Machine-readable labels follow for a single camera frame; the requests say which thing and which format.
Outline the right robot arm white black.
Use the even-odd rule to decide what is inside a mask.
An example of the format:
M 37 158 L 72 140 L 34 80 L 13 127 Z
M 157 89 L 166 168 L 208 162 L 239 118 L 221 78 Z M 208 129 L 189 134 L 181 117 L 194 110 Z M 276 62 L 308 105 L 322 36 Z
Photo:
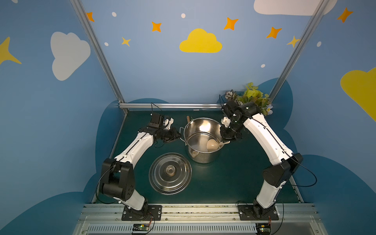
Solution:
M 235 141 L 241 137 L 241 130 L 246 128 L 259 142 L 272 164 L 263 171 L 263 184 L 253 202 L 253 213 L 260 218 L 272 210 L 278 193 L 296 172 L 303 157 L 299 153 L 294 154 L 280 140 L 255 103 L 238 105 L 231 100 L 222 106 L 222 111 L 225 115 L 220 128 L 222 140 Z

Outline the beige plastic ladle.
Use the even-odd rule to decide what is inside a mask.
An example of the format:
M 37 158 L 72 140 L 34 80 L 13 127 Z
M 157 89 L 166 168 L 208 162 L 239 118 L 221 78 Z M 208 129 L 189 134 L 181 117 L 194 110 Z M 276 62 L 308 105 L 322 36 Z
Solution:
M 218 142 L 215 139 L 210 139 L 207 141 L 206 148 L 208 152 L 215 152 L 221 149 L 224 145 L 229 144 L 230 141 L 227 142 Z

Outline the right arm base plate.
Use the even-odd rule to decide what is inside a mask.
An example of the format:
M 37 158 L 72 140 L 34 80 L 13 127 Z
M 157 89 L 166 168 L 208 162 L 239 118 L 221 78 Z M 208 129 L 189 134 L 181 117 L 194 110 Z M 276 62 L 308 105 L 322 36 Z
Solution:
M 275 206 L 264 209 L 260 205 L 237 205 L 239 216 L 242 221 L 252 220 L 279 220 L 279 215 Z

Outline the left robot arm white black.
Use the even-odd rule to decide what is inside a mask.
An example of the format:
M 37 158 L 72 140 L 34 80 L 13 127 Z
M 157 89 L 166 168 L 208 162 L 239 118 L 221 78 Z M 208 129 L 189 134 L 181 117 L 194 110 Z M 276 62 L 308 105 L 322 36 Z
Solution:
M 148 203 L 145 197 L 136 191 L 134 168 L 156 140 L 169 143 L 180 137 L 181 134 L 175 127 L 140 128 L 135 140 L 121 154 L 103 162 L 98 185 L 99 193 L 117 200 L 130 210 L 144 216 Z

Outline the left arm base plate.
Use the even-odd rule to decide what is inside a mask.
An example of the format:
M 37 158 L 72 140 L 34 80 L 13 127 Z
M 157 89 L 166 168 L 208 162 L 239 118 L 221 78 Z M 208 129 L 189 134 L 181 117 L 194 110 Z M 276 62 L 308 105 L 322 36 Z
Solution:
M 162 205 L 148 205 L 140 211 L 125 206 L 121 220 L 122 221 L 147 221 L 153 218 L 153 221 L 160 221 L 162 216 Z

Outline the stainless steel pot lid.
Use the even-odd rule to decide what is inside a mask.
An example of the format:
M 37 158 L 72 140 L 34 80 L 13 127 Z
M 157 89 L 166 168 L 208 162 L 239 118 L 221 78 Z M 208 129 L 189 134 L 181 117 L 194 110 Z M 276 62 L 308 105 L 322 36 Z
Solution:
M 178 194 L 190 184 L 192 167 L 186 157 L 179 153 L 166 153 L 158 157 L 150 167 L 149 182 L 163 195 Z

